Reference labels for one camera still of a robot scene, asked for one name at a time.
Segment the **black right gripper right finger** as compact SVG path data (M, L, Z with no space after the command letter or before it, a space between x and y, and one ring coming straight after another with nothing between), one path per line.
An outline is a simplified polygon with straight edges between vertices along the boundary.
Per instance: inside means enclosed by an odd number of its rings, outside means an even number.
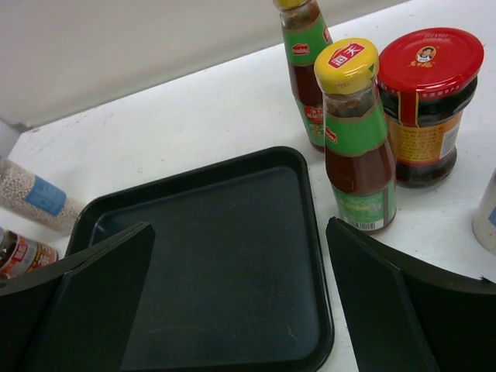
M495 284L389 247L331 218L326 239L361 371L493 371Z

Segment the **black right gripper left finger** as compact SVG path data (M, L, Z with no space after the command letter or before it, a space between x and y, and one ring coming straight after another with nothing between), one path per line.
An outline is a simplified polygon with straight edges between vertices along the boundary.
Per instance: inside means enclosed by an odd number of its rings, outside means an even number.
M118 371L155 232L139 222L78 253L1 281L3 371Z

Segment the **small brown spice jar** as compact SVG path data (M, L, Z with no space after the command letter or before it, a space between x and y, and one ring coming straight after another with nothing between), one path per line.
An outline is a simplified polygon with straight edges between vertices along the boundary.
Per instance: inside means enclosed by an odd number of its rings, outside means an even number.
M10 279L57 262L58 252L51 246L1 229L1 278Z

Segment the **white salt shaker silver lid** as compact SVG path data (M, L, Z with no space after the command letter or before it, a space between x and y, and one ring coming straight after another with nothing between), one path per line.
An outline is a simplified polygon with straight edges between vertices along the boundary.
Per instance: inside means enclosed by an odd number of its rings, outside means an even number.
M493 254L495 254L495 204L495 172L493 172L472 219L472 230L476 240Z

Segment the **white peppercorn shaker blue label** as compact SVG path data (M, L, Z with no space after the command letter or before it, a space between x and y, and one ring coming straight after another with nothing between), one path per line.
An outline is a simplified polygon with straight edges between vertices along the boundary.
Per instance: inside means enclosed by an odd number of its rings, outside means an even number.
M3 157L1 207L69 235L84 205L57 186Z

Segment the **green-label sauce bottle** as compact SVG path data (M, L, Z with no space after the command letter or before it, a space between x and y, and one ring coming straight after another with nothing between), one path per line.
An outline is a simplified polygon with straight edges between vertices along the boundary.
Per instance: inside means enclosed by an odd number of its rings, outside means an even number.
M377 86L377 48L348 38L317 57L315 77L322 91L325 170L339 217L371 234L394 220L396 162Z
M332 38L318 2L277 0L291 91L309 142L324 151L322 92L314 73L317 56Z

